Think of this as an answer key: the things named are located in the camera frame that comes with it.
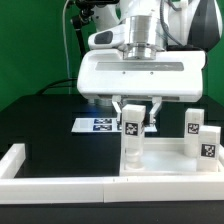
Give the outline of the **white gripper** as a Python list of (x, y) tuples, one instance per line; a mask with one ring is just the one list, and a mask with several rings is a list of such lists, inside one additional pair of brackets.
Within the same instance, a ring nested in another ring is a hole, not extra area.
[(162, 100), (196, 102), (201, 98), (205, 63), (203, 51), (165, 51), (153, 60), (125, 60), (117, 49), (92, 50), (82, 60), (77, 89), (87, 99), (112, 98), (118, 130), (122, 98), (152, 100), (148, 125), (153, 127)]

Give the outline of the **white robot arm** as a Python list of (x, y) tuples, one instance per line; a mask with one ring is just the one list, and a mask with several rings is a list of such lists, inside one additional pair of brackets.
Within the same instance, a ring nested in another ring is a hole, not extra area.
[(202, 96), (207, 52), (222, 37), (217, 0), (75, 0), (73, 26), (90, 21), (78, 74), (87, 99), (108, 99), (119, 119), (122, 103), (150, 101), (149, 124), (164, 101), (196, 102)]

